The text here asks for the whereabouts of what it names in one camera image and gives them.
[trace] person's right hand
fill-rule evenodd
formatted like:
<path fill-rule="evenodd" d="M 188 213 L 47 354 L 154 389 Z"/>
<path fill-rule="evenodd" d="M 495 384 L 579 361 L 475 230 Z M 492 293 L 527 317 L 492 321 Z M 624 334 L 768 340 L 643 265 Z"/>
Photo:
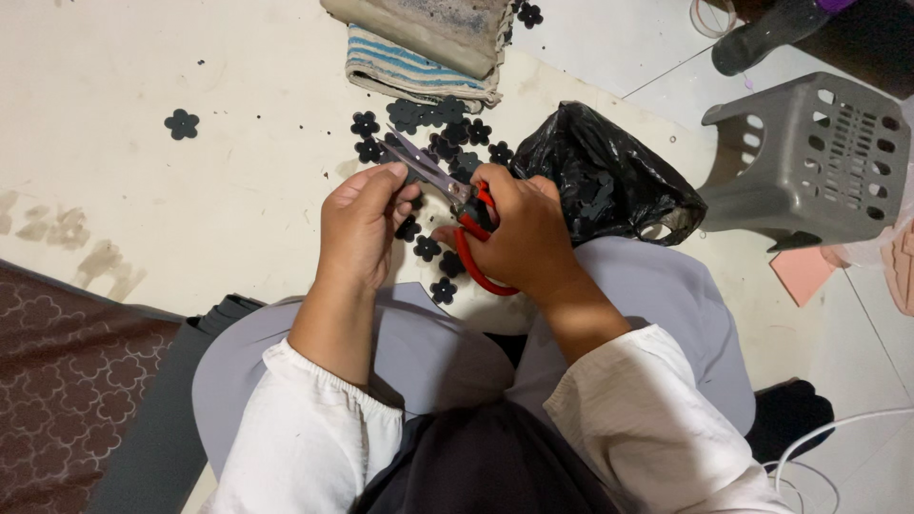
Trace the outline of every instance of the person's right hand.
<path fill-rule="evenodd" d="M 484 180 L 500 219 L 489 241 L 466 233 L 470 253 L 486 276 L 529 294 L 534 300 L 560 281 L 583 271 L 571 250 L 571 238 L 555 183 L 545 177 L 517 180 L 504 166 L 481 165 L 471 182 Z M 439 227 L 431 238 L 456 248 L 457 227 Z"/>

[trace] black plastic bag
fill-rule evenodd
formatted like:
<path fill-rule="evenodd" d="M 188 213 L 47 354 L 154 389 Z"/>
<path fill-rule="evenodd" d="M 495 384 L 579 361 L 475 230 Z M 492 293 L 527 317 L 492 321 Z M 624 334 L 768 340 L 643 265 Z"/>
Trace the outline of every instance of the black plastic bag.
<path fill-rule="evenodd" d="M 672 166 L 580 102 L 562 102 L 520 144 L 511 173 L 542 175 L 556 183 L 575 246 L 602 236 L 679 244 L 707 212 Z M 658 223 L 670 233 L 661 239 L 642 236 Z"/>

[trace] white sleeve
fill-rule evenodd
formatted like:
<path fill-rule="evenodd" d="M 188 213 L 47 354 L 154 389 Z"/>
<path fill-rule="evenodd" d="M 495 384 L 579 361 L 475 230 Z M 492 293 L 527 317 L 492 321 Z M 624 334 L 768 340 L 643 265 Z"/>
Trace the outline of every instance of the white sleeve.
<path fill-rule="evenodd" d="M 399 449 L 403 412 L 285 339 L 263 361 L 209 512 L 347 512 Z"/>
<path fill-rule="evenodd" d="M 623 510 L 792 512 L 657 325 L 575 362 L 543 407 Z"/>

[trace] gray pants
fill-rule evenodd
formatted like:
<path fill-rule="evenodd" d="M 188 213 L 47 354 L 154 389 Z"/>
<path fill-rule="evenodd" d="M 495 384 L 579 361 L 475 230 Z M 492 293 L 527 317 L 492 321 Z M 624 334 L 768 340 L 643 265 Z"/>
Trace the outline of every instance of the gray pants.
<path fill-rule="evenodd" d="M 633 327 L 656 323 L 675 337 L 698 390 L 747 433 L 755 397 L 733 317 L 707 268 L 682 253 L 614 237 L 590 241 L 575 253 Z M 200 361 L 194 415 L 217 478 L 248 398 L 266 371 L 260 354 L 288 334 L 301 302 L 284 300 L 241 319 Z M 374 323 L 369 392 L 404 409 L 408 418 L 504 396 L 552 426 L 542 404 L 568 366 L 542 316 L 530 329 L 517 370 L 491 339 L 444 314 L 420 284 L 379 293 Z"/>

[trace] blue striped towel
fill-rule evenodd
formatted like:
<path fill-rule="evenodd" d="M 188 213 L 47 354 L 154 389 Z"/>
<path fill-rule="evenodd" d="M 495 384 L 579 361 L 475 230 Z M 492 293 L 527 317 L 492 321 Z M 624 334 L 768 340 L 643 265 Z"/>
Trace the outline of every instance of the blue striped towel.
<path fill-rule="evenodd" d="M 504 61 L 499 52 L 498 66 Z M 349 25 L 349 50 L 345 74 L 350 82 L 416 103 L 435 104 L 454 95 L 479 112 L 502 100 L 498 92 L 498 66 L 484 80 L 451 70 L 409 51 L 357 25 Z"/>

